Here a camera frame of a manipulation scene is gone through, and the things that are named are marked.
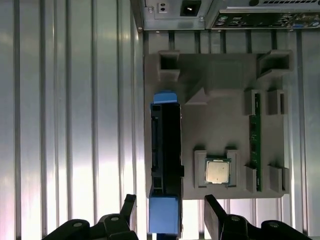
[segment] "screw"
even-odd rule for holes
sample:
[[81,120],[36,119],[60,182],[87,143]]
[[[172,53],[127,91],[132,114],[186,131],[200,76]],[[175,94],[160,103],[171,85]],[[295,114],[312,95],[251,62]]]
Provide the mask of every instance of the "screw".
[[231,220],[235,221],[235,222],[238,222],[238,221],[240,221],[240,218],[238,218],[237,216],[232,216]]
[[81,222],[76,222],[75,224],[73,224],[73,226],[77,228],[77,227],[82,226],[82,223]]
[[279,225],[277,223],[275,223],[275,222],[270,222],[269,225],[270,225],[270,227],[273,227],[273,228],[278,228],[279,227]]

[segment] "green circuit board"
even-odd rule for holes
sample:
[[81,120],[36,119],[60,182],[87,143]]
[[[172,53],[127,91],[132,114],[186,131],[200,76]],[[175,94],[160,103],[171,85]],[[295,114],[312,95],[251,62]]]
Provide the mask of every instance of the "green circuit board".
[[256,169],[256,190],[262,190],[261,171],[261,96],[254,95],[255,115],[249,116],[250,124],[250,165]]

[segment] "gray 3d printed tray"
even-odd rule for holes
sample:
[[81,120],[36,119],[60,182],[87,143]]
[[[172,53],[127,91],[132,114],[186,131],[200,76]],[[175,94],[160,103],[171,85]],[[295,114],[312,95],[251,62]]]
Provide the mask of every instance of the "gray 3d printed tray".
[[[183,199],[278,198],[289,193],[284,168],[286,94],[281,76],[292,70],[292,52],[265,54],[180,54],[145,56],[145,172],[151,187],[150,103],[155,93],[172,90],[181,104]],[[252,162],[250,116],[260,99],[260,159]],[[230,160],[228,184],[206,181],[209,156]]]

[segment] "corrugated metal wall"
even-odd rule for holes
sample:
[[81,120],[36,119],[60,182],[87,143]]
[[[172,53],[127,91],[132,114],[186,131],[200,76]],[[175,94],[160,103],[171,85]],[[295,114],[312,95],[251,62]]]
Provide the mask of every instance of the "corrugated metal wall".
[[144,172],[143,42],[129,0],[2,0],[0,17],[0,239],[93,224],[127,193],[142,196],[145,236],[134,174]]
[[[142,52],[167,49],[294,51],[284,79],[292,194],[221,204],[256,225],[278,219],[320,236],[318,31],[162,31],[143,39],[129,0],[2,0],[0,17],[0,240],[40,239],[71,218],[93,224],[118,212],[127,193],[138,196],[138,236],[146,239]],[[203,201],[183,205],[183,238],[203,237]]]

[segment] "ventilation grille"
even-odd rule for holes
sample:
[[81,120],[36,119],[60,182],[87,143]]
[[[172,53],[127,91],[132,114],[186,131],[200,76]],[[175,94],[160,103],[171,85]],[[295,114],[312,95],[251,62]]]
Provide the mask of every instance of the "ventilation grille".
[[292,1],[279,1],[279,0],[265,0],[263,4],[314,4],[317,0],[292,0]]

